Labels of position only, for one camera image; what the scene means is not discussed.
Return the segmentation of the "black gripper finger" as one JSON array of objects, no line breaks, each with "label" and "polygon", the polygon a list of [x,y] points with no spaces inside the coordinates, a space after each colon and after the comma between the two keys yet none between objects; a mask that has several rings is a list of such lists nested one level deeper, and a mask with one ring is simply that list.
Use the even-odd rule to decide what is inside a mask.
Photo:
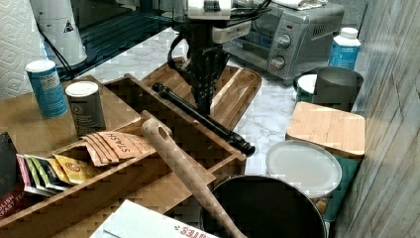
[{"label": "black gripper finger", "polygon": [[210,114],[210,107],[213,100],[213,95],[216,90],[216,81],[221,76],[222,72],[224,71],[227,61],[229,60],[229,54],[224,52],[223,50],[217,50],[215,52],[211,52],[208,63],[207,63],[207,95],[205,97],[205,113],[207,115]]},{"label": "black gripper finger", "polygon": [[205,109],[205,97],[207,95],[207,69],[206,57],[189,49],[187,52],[186,75],[192,86],[192,93],[198,109]]}]

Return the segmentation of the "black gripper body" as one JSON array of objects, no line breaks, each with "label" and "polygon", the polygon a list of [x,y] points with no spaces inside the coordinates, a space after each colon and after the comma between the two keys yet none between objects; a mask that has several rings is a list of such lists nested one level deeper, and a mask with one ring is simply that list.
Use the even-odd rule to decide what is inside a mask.
[{"label": "black gripper body", "polygon": [[251,20],[191,20],[178,16],[172,27],[187,42],[187,56],[197,57],[201,53],[226,56],[223,45],[247,35],[251,25]]}]

